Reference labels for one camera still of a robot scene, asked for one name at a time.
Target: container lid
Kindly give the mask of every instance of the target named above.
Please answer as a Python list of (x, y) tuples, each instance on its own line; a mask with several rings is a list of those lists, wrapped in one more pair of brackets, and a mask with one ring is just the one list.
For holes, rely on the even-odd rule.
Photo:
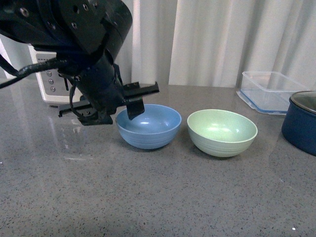
[(303, 110), (316, 114), (316, 91), (296, 92), (290, 100)]

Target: plastic bowl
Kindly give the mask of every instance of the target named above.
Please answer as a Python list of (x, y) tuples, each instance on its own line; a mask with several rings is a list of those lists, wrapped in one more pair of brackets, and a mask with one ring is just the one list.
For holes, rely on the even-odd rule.
[(127, 110), (121, 111), (116, 124), (122, 138), (141, 149), (156, 149), (167, 145), (180, 128), (181, 115), (163, 105), (145, 105), (145, 112), (129, 120)]
[(233, 157), (251, 145), (257, 126), (246, 117), (224, 110), (200, 110), (188, 117), (193, 143), (215, 157)]

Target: bowl rim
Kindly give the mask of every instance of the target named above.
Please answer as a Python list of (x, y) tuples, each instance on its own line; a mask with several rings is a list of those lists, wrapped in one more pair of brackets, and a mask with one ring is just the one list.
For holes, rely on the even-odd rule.
[(301, 103), (301, 102), (299, 102), (297, 100), (297, 97), (299, 97), (302, 94), (303, 94), (303, 96), (309, 97), (309, 98), (315, 98), (316, 97), (316, 91), (312, 91), (312, 90), (309, 90), (309, 91), (298, 91), (298, 92), (296, 92), (296, 93), (291, 95), (291, 97), (289, 98), (290, 103), (292, 102), (294, 105), (300, 107), (301, 109), (316, 115), (316, 110), (315, 109), (312, 109), (312, 108), (308, 107), (307, 105), (305, 105), (305, 104), (303, 104), (303, 103)]
[(122, 130), (124, 130), (124, 131), (126, 131), (126, 132), (129, 132), (129, 133), (138, 134), (138, 135), (156, 135), (156, 134), (166, 133), (166, 132), (169, 132), (169, 131), (172, 131), (172, 130), (176, 129), (176, 128), (179, 127), (179, 125), (181, 124), (181, 122), (182, 122), (181, 114), (180, 114), (178, 111), (176, 111), (175, 109), (173, 109), (173, 108), (171, 108), (171, 107), (168, 107), (168, 106), (165, 106), (165, 105), (144, 104), (145, 107), (148, 106), (148, 105), (149, 105), (149, 106), (154, 106), (154, 107), (155, 107), (155, 106), (157, 106), (157, 107), (166, 107), (166, 108), (168, 108), (168, 109), (173, 110), (174, 112), (176, 112), (176, 114), (177, 114), (177, 115), (179, 116), (179, 118), (180, 118), (179, 123), (177, 123), (177, 125), (174, 126), (174, 127), (172, 127), (171, 129), (169, 129), (169, 130), (167, 130), (167, 131), (163, 131), (163, 132), (155, 132), (155, 133), (139, 133), (139, 132), (133, 132), (133, 131), (127, 130), (126, 128), (123, 128), (121, 125), (118, 124), (118, 121), (117, 121), (118, 116), (119, 116), (121, 113), (123, 113), (124, 111), (126, 111), (127, 109), (124, 109), (124, 110), (122, 110), (121, 112), (118, 113), (118, 115), (117, 115), (116, 118), (115, 118), (115, 123), (116, 123), (117, 126), (118, 126), (119, 128), (121, 128)]
[[(202, 111), (223, 111), (223, 112), (225, 112), (225, 113), (238, 115), (238, 116), (240, 116), (240, 117), (242, 117), (242, 118), (244, 118), (244, 119), (250, 121), (250, 123), (252, 123), (252, 124), (254, 125), (254, 127), (256, 128), (256, 133), (255, 133), (255, 135), (253, 135), (251, 138), (246, 139), (246, 140), (242, 140), (242, 141), (238, 141), (238, 142), (225, 142), (225, 141), (215, 140), (215, 139), (211, 139), (211, 138), (205, 137), (205, 136), (203, 136), (203, 135), (201, 135), (201, 134), (195, 132), (195, 131), (190, 127), (190, 124), (189, 124), (189, 119), (190, 119), (190, 117), (191, 117), (193, 114), (196, 114), (196, 113), (199, 113), (199, 112), (202, 112)], [(238, 114), (238, 113), (235, 113), (235, 112), (232, 112), (232, 111), (228, 111), (228, 110), (206, 109), (206, 110), (198, 110), (198, 111), (195, 111), (194, 113), (192, 113), (192, 114), (189, 115), (189, 117), (188, 117), (188, 119), (187, 119), (187, 124), (188, 124), (188, 127), (192, 130), (192, 132), (196, 133), (197, 135), (199, 135), (199, 136), (201, 136), (201, 137), (203, 137), (203, 138), (205, 138), (205, 139), (208, 139), (208, 140), (211, 140), (211, 141), (216, 141), (216, 142), (221, 142), (221, 143), (228, 143), (228, 144), (233, 144), (233, 143), (236, 144), (236, 143), (247, 142), (247, 141), (250, 141), (250, 140), (254, 139), (254, 138), (257, 136), (257, 134), (258, 134), (258, 128), (257, 128), (256, 124), (255, 124), (253, 121), (251, 121), (250, 119), (248, 119), (247, 117), (245, 117), (245, 116), (243, 116), (243, 115), (240, 115), (240, 114)]]

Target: blue pot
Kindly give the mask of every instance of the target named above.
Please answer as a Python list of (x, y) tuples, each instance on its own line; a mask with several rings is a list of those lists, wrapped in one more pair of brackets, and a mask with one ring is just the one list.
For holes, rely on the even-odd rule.
[(294, 93), (282, 125), (285, 139), (316, 156), (316, 91)]

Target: green bowl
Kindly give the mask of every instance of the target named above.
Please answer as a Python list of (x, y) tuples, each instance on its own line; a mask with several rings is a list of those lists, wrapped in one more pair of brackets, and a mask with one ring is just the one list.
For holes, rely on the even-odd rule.
[(200, 110), (188, 117), (193, 143), (216, 157), (233, 157), (247, 150), (257, 136), (257, 126), (248, 118), (225, 110)]

